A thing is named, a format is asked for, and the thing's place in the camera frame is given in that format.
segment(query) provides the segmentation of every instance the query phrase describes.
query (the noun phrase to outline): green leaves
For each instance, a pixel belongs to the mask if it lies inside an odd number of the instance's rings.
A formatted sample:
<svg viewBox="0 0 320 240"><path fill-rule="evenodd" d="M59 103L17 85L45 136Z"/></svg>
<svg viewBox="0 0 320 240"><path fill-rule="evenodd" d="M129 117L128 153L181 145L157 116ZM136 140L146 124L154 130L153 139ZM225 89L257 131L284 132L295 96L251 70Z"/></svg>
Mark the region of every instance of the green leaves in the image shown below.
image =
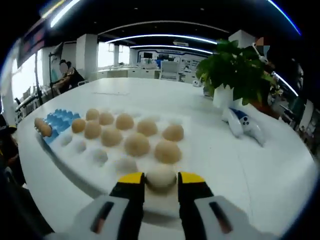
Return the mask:
<svg viewBox="0 0 320 240"><path fill-rule="evenodd" d="M261 103L261 92L266 87L262 84L263 81L274 81L264 73L264 64L256 53L246 48L238 48L238 41L227 40L220 40L216 50L217 54L199 63L196 76L202 77L206 86L211 85L212 90L221 84L224 87L229 85L234 88L233 99L243 98L243 104L249 101Z"/></svg>

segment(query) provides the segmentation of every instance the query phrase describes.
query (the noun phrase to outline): white table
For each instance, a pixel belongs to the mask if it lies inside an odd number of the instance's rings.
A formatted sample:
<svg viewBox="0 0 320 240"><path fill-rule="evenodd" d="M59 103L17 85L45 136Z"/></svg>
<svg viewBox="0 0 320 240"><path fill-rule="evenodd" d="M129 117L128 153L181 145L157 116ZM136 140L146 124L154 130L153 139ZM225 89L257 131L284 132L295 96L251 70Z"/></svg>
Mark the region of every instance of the white table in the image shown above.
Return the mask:
<svg viewBox="0 0 320 240"><path fill-rule="evenodd" d="M249 137L234 138L212 102L203 96L202 88L157 79L103 78L48 101L17 129L27 186L56 232L69 227L75 214L92 201L95 193L43 149L33 127L34 118L45 117L56 108L84 114L101 105L191 116L192 171L204 177L215 195L223 195L243 209L260 231L284 233L302 210L317 180L316 165L299 136L288 125L252 106L244 109L265 131L264 148Z"/></svg>

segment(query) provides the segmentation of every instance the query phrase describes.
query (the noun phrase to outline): blue egg carton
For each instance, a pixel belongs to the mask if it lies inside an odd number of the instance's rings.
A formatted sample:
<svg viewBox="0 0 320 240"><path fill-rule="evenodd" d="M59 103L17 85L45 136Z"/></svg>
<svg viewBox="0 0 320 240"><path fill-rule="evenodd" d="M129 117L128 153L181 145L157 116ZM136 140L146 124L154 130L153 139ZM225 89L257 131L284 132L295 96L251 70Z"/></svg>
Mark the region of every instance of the blue egg carton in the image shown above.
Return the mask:
<svg viewBox="0 0 320 240"><path fill-rule="evenodd" d="M56 139L63 131L68 129L72 121L80 119L79 113L67 111L65 109L56 109L53 113L49 113L43 121L52 127L52 135L45 136L43 139L47 144L50 144Z"/></svg>

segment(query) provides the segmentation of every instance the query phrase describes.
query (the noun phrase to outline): window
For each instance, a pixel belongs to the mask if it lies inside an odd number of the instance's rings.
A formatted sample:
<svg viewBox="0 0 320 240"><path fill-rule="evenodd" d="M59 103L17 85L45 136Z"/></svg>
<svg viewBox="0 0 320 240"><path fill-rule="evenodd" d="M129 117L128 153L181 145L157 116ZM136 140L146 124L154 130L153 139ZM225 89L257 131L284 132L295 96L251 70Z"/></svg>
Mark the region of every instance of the window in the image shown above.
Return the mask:
<svg viewBox="0 0 320 240"><path fill-rule="evenodd" d="M24 93L30 88L30 94L36 89L36 75L35 75L35 60L36 55L29 57L20 67L17 68L17 60L13 61L12 65L12 96L13 99L21 99ZM37 55L37 72L39 86L44 85L42 75L42 50L38 51Z"/></svg>
<svg viewBox="0 0 320 240"><path fill-rule="evenodd" d="M130 63L130 48L128 46L119 45L119 63Z"/></svg>
<svg viewBox="0 0 320 240"><path fill-rule="evenodd" d="M99 42L98 68L115 64L115 45L113 43Z"/></svg>

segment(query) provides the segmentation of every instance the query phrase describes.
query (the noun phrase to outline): white egg tray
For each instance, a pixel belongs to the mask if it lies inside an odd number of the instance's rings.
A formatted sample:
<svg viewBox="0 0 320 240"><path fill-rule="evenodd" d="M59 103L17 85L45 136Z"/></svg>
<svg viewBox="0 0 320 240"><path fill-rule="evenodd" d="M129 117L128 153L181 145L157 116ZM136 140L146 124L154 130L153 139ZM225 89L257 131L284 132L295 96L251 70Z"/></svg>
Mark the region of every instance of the white egg tray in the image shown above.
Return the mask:
<svg viewBox="0 0 320 240"><path fill-rule="evenodd" d="M107 112L103 108L99 109L100 113ZM121 113L128 113L133 117L134 127L129 130L121 130L123 139L117 146L106 147L102 145L101 138L86 139L84 131L81 133L73 133L71 127L63 131L49 146L57 158L79 178L85 181L94 189L103 194L109 194L118 179L129 172L119 170L117 161L127 158L136 162L138 172L147 173L152 168L161 164L155 157L154 151L157 143L163 140L162 132L170 126L170 124L180 124L184 129L184 138L178 141L178 145L182 155L180 161L172 164L176 172L189 171L189 161L191 157L191 118L178 114L162 114L150 112L142 109L109 109L109 113L114 116L114 122L111 125L101 126L102 131L110 126L115 127L117 116ZM132 133L137 132L137 123L143 119L152 118L158 128L158 133L148 137L150 143L150 151L140 157L132 157L126 154L124 142ZM97 156L101 151L107 153L107 161L103 162ZM152 212L179 217L179 203L177 191L171 191L171 195L152 195L150 191L146 191L144 208L151 209Z"/></svg>

